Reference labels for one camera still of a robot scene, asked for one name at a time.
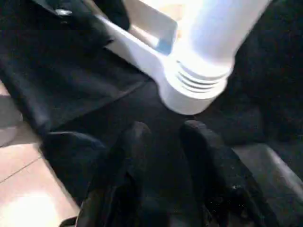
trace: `tile floor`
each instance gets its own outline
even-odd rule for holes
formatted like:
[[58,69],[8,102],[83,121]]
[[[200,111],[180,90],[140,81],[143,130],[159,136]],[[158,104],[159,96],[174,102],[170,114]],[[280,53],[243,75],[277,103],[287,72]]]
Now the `tile floor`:
[[[0,84],[0,95],[8,95]],[[58,227],[79,208],[38,150],[39,139],[23,124],[0,148],[0,227]]]

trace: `beige floor tile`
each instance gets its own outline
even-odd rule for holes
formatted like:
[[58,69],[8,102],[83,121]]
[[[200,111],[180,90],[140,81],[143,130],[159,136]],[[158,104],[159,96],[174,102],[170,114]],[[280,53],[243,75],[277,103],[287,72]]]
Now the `beige floor tile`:
[[4,96],[9,95],[7,89],[4,87],[4,85],[1,83],[1,81],[0,81],[0,95],[4,95]]
[[16,144],[0,148],[0,182],[40,156],[36,143]]
[[0,184],[1,227],[57,227],[77,213],[42,158]]

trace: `tile grout line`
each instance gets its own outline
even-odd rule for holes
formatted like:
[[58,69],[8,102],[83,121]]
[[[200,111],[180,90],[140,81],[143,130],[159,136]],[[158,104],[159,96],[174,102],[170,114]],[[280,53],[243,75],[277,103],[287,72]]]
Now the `tile grout line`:
[[18,171],[14,172],[12,175],[8,176],[7,178],[3,179],[0,181],[0,185],[5,182],[6,180],[8,180],[9,178],[11,178],[12,176],[16,175],[17,173],[20,173],[22,170],[24,170],[26,167],[30,166],[31,164],[33,164],[34,162],[36,162],[37,160],[41,159],[42,157],[38,157],[36,159],[34,159],[33,161],[31,161],[30,163],[28,163],[27,165],[25,165],[24,167],[22,167],[21,169],[19,169]]

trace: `white plastic stand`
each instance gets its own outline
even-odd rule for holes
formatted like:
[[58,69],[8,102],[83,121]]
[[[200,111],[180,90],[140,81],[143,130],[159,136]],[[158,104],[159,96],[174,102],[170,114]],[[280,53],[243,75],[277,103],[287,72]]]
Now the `white plastic stand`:
[[169,109],[190,115],[205,110],[224,91],[238,48],[269,3],[191,0],[175,46],[177,23],[139,0],[126,0],[126,8],[133,26],[158,39],[154,45],[98,17],[116,39],[108,49],[153,78]]

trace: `white plastic fitting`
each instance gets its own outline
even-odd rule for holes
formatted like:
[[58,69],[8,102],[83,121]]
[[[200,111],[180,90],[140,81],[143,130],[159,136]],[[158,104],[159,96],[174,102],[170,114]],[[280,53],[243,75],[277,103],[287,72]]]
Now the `white plastic fitting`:
[[[191,0],[172,54],[152,48],[102,16],[115,37],[108,49],[153,78],[163,103],[185,115],[205,110],[224,90],[235,54],[270,0]],[[125,1],[132,24],[170,50],[177,23],[139,0]]]

